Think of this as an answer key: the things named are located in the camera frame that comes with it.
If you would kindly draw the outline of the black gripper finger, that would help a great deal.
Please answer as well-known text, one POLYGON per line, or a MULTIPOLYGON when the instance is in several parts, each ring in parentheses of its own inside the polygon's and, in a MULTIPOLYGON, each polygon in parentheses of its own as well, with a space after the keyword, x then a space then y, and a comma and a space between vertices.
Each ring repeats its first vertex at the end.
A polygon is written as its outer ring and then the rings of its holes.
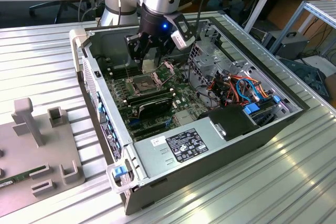
POLYGON ((159 45, 156 49, 155 57, 154 57, 154 64, 155 66, 159 66, 161 62, 161 58, 170 55, 175 48, 175 43, 173 42, 172 38, 168 38, 167 40, 159 41, 159 45))
POLYGON ((141 44, 141 35, 127 35, 125 36, 125 43, 131 59, 137 64, 138 69, 142 70, 145 51, 141 44))

